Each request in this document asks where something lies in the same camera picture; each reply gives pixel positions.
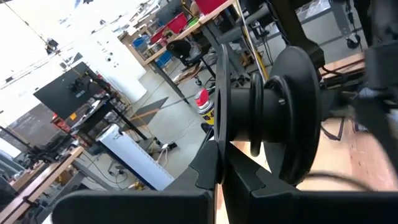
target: desk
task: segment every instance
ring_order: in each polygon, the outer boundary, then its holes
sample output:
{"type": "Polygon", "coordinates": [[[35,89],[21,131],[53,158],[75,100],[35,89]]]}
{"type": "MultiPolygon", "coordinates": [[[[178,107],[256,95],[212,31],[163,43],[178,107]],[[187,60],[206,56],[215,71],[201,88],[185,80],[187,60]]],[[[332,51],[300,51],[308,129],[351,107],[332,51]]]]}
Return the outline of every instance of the desk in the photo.
{"type": "Polygon", "coordinates": [[[107,190],[114,188],[109,186],[102,179],[94,175],[86,167],[77,161],[74,161],[82,152],[81,146],[72,149],[69,155],[62,161],[50,164],[43,173],[41,173],[33,182],[27,186],[3,211],[0,213],[0,223],[13,224],[30,205],[25,202],[24,197],[30,202],[34,202],[54,181],[55,179],[70,165],[73,164],[80,169],[86,176],[94,179],[107,190]]]}
{"type": "Polygon", "coordinates": [[[21,189],[26,183],[28,183],[31,178],[36,175],[36,173],[41,170],[41,168],[44,166],[44,163],[41,162],[40,164],[37,165],[37,167],[34,170],[27,170],[25,171],[17,180],[13,180],[10,182],[10,185],[12,188],[14,188],[16,191],[21,189]]]}
{"type": "MultiPolygon", "coordinates": [[[[199,18],[197,23],[195,23],[194,25],[185,29],[181,34],[179,34],[175,38],[171,38],[171,40],[184,39],[188,35],[190,35],[193,31],[200,29],[203,32],[204,36],[209,40],[211,46],[214,47],[217,52],[219,52],[220,43],[217,41],[214,32],[220,32],[220,31],[218,30],[215,23],[213,22],[213,19],[219,13],[221,13],[228,7],[232,6],[233,3],[235,3],[235,0],[227,0],[222,5],[220,5],[218,8],[216,8],[213,12],[211,12],[205,16],[202,16],[201,18],[199,18]]],[[[245,74],[246,71],[245,71],[244,67],[241,65],[241,63],[239,61],[239,57],[233,52],[233,50],[231,49],[231,47],[229,45],[227,45],[227,49],[229,52],[229,59],[231,61],[231,65],[234,67],[234,70],[240,74],[245,74]]],[[[181,99],[183,99],[186,103],[189,104],[185,95],[181,92],[181,90],[178,88],[178,86],[163,71],[163,69],[158,66],[158,64],[155,61],[156,58],[159,57],[165,51],[166,51],[166,47],[162,47],[158,52],[156,52],[154,55],[152,55],[147,60],[145,60],[145,63],[151,64],[153,66],[154,70],[167,82],[167,84],[170,85],[170,87],[173,88],[173,90],[181,97],[181,99]]]]}

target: spray can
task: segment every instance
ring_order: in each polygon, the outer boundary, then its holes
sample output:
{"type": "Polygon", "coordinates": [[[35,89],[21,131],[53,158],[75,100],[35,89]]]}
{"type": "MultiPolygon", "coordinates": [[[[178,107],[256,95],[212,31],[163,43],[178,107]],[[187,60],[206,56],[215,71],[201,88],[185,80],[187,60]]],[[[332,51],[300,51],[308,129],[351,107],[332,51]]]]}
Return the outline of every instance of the spray can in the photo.
{"type": "Polygon", "coordinates": [[[209,125],[214,125],[214,102],[209,98],[209,93],[206,89],[200,90],[195,95],[195,101],[198,105],[198,113],[205,119],[209,125]]]}

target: black monitor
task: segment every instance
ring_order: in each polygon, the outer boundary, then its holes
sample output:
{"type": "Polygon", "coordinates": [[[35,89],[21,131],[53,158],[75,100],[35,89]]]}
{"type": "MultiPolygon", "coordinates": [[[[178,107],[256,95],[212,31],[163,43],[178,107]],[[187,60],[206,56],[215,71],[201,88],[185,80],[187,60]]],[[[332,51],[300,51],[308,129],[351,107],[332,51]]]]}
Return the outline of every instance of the black monitor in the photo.
{"type": "MultiPolygon", "coordinates": [[[[184,2],[185,7],[189,9],[191,6],[191,0],[184,0],[184,2]]],[[[182,7],[181,0],[171,0],[167,5],[163,6],[158,12],[156,12],[156,17],[163,25],[166,25],[181,12],[183,12],[187,17],[190,15],[189,12],[182,7]]]]}
{"type": "Polygon", "coordinates": [[[62,119],[67,119],[95,94],[103,91],[96,84],[90,85],[96,74],[81,62],[62,74],[33,95],[62,119]]]}

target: wooden table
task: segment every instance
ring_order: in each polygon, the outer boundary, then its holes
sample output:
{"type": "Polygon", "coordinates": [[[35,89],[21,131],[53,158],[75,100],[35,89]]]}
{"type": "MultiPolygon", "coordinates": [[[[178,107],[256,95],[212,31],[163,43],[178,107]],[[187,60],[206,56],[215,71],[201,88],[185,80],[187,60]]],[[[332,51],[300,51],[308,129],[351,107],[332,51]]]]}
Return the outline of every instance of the wooden table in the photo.
{"type": "MultiPolygon", "coordinates": [[[[199,18],[198,22],[196,22],[194,25],[188,27],[187,29],[185,29],[181,34],[170,38],[169,40],[179,40],[179,39],[183,39],[185,37],[187,37],[188,35],[190,35],[192,32],[196,31],[197,29],[201,29],[203,31],[203,34],[205,35],[205,37],[209,40],[209,42],[211,43],[211,45],[216,49],[220,48],[220,45],[217,43],[217,41],[215,40],[215,38],[213,37],[212,34],[209,34],[210,31],[208,31],[208,29],[206,29],[207,27],[211,26],[213,23],[213,19],[222,11],[224,11],[225,9],[227,9],[228,7],[232,6],[235,3],[235,0],[226,0],[226,2],[224,2],[222,5],[220,5],[218,8],[216,8],[213,12],[202,16],[201,18],[199,18]]],[[[158,73],[165,81],[166,83],[176,92],[176,94],[181,97],[181,99],[186,102],[187,104],[189,104],[187,98],[185,97],[185,95],[182,93],[182,91],[178,88],[178,86],[173,82],[173,80],[163,71],[163,68],[161,68],[157,63],[156,63],[156,58],[159,57],[160,55],[162,55],[165,51],[166,51],[166,47],[162,47],[160,50],[158,50],[154,55],[150,56],[148,59],[145,59],[143,61],[143,58],[139,56],[139,53],[134,49],[134,47],[132,47],[130,45],[131,40],[129,40],[129,37],[127,37],[125,40],[122,40],[122,42],[127,45],[127,48],[130,50],[130,52],[138,59],[138,61],[142,64],[142,65],[147,65],[147,64],[151,64],[152,68],[154,69],[154,71],[156,73],[158,73]]],[[[236,57],[233,57],[234,55],[230,55],[231,57],[231,61],[233,62],[234,68],[239,68],[239,72],[241,74],[245,73],[245,70],[243,68],[243,66],[240,64],[239,59],[236,57]]]]}
{"type": "Polygon", "coordinates": [[[63,162],[56,162],[46,168],[33,182],[26,187],[3,211],[0,213],[1,224],[13,224],[30,205],[23,199],[34,202],[52,182],[64,171],[82,152],[81,146],[72,149],[70,156],[63,162]]]}

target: metal table leg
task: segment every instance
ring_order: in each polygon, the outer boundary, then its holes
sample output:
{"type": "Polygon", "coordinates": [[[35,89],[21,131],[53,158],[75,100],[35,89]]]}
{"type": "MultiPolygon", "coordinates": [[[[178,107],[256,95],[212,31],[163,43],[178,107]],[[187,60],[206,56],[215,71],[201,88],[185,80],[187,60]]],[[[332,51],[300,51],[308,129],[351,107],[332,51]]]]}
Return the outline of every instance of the metal table leg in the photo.
{"type": "Polygon", "coordinates": [[[137,127],[133,125],[133,123],[128,120],[122,112],[120,112],[112,103],[109,102],[110,107],[112,108],[112,111],[114,111],[126,124],[131,128],[133,131],[135,131],[143,140],[148,139],[147,136],[145,136],[142,132],[138,130],[137,127]]]}
{"type": "Polygon", "coordinates": [[[344,7],[341,4],[330,1],[330,9],[336,19],[337,26],[344,38],[347,38],[351,35],[351,28],[349,27],[349,23],[347,20],[346,13],[344,11],[344,7]]]}
{"type": "MultiPolygon", "coordinates": [[[[213,21],[207,22],[204,26],[201,27],[201,31],[203,35],[209,40],[210,44],[216,52],[220,52],[220,43],[217,41],[217,36],[221,36],[221,31],[217,28],[216,24],[213,21]]],[[[231,61],[231,65],[233,66],[233,71],[238,75],[247,75],[246,70],[241,65],[239,61],[239,57],[236,53],[232,50],[229,44],[226,44],[228,52],[229,52],[229,59],[231,61]]]]}
{"type": "Polygon", "coordinates": [[[169,86],[181,97],[181,99],[189,104],[185,95],[181,92],[173,80],[163,71],[163,69],[160,68],[155,61],[151,61],[150,64],[155,68],[155,71],[167,82],[167,84],[169,84],[169,86]]]}
{"type": "Polygon", "coordinates": [[[85,167],[79,161],[76,161],[76,160],[73,161],[72,165],[74,165],[77,169],[79,169],[79,171],[82,172],[86,177],[93,179],[95,182],[100,184],[100,186],[102,186],[106,190],[114,190],[114,187],[107,184],[105,181],[103,181],[101,178],[99,178],[97,175],[95,175],[92,171],[90,171],[87,167],[85,167]]]}
{"type": "Polygon", "coordinates": [[[69,182],[61,189],[61,191],[58,192],[57,195],[52,197],[48,203],[49,205],[44,208],[37,216],[36,216],[36,221],[37,223],[42,223],[44,220],[51,214],[51,212],[54,210],[56,202],[62,198],[63,196],[73,192],[74,190],[77,189],[77,187],[81,184],[81,181],[85,178],[84,174],[82,172],[78,172],[76,175],[74,175],[69,182]]]}

